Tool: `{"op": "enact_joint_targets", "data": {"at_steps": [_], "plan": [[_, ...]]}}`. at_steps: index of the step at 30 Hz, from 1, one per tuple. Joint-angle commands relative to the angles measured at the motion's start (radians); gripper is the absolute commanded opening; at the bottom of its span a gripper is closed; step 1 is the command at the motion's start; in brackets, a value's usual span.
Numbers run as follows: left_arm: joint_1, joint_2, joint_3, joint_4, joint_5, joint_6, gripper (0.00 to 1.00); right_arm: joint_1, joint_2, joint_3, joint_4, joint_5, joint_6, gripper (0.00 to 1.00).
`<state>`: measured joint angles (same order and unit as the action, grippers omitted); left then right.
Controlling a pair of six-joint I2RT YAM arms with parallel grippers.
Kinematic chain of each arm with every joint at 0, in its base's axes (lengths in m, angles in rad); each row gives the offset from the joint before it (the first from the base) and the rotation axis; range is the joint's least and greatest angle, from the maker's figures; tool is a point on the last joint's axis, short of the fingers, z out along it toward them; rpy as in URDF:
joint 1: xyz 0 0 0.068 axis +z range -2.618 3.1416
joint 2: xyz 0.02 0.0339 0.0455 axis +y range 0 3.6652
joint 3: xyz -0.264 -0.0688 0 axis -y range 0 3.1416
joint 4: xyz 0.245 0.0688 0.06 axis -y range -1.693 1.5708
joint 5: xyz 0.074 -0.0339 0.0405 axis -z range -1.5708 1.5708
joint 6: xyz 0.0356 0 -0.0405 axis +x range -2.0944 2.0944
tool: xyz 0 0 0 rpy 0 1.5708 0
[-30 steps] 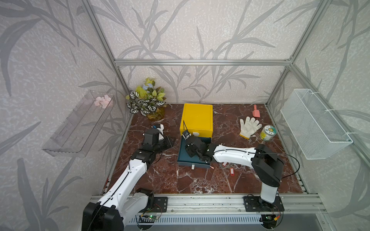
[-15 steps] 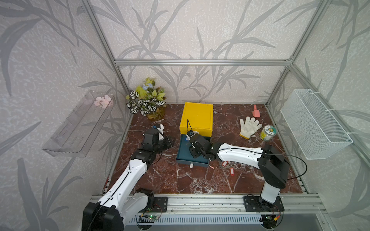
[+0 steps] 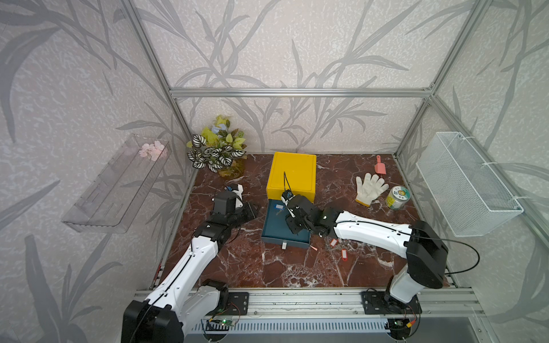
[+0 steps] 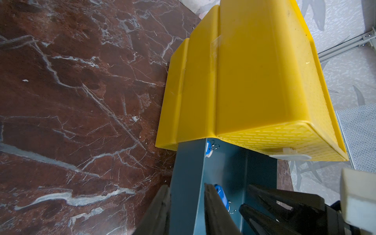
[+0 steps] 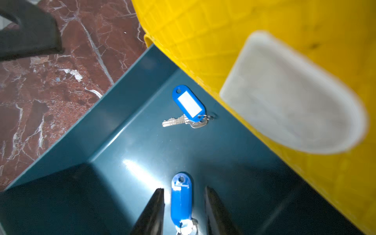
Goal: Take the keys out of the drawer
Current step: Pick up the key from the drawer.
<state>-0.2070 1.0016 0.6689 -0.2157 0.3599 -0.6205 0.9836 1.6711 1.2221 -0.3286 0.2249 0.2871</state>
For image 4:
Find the yellow drawer cabinet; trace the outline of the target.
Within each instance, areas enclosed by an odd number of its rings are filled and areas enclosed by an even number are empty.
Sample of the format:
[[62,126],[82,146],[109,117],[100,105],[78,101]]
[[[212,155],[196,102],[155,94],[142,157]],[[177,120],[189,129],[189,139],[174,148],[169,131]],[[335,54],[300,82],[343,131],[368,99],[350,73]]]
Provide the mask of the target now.
[[206,138],[282,160],[349,159],[296,1],[221,1],[172,55],[155,146]]

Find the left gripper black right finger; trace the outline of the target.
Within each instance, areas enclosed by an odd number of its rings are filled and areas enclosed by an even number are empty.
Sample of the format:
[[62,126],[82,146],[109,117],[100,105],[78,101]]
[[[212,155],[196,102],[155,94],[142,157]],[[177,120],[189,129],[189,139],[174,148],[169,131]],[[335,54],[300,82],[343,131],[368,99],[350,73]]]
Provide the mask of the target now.
[[241,235],[214,185],[204,184],[205,228],[207,235]]

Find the blue drawer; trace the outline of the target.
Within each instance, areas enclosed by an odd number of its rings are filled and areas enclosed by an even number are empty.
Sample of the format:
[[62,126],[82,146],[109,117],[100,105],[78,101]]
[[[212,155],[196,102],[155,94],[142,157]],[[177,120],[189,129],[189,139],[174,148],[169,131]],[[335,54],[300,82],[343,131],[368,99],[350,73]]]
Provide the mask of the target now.
[[171,235],[204,235],[204,184],[220,185],[236,209],[230,217],[244,235],[254,231],[239,212],[242,204],[270,215],[247,190],[257,184],[269,189],[277,188],[277,160],[266,155],[238,147],[219,139],[220,148],[210,158],[205,157],[207,139],[183,142],[178,145],[170,183]]

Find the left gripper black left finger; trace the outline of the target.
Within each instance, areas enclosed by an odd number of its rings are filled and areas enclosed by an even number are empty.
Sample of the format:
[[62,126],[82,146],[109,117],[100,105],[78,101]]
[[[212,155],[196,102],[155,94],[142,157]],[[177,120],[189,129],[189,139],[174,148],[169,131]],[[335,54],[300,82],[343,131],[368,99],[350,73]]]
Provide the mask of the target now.
[[168,185],[162,185],[133,235],[168,235],[170,208],[170,188]]

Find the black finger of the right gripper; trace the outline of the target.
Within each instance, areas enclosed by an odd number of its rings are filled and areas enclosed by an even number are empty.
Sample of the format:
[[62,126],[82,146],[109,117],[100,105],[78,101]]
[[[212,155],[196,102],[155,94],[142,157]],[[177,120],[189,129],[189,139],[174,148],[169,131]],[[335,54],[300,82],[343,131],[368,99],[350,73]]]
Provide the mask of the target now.
[[256,235],[299,235],[298,232],[246,204],[240,206],[239,212]]
[[324,211],[326,204],[322,197],[316,194],[269,189],[261,185],[248,185],[250,194],[262,199],[283,202],[291,207],[304,206],[314,211]]

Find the keys with blue tag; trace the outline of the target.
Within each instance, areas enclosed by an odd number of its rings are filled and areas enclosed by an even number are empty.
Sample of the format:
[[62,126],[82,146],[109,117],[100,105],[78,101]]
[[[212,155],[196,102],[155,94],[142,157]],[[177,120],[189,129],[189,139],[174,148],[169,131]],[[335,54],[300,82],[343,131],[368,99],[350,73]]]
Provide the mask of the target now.
[[226,196],[226,193],[224,191],[224,189],[218,185],[218,184],[215,184],[214,185],[214,188],[217,192],[217,194],[219,195],[223,205],[225,206],[226,210],[230,213],[230,214],[234,214],[237,210],[236,209],[231,209],[231,201],[227,198]]

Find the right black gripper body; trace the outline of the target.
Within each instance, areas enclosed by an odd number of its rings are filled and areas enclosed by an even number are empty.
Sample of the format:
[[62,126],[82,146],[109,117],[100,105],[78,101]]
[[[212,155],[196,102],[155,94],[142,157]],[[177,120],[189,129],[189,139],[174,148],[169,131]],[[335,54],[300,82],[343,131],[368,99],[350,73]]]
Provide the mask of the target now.
[[347,224],[340,211],[324,204],[317,209],[298,206],[293,209],[294,230],[301,235],[366,235],[356,226]]

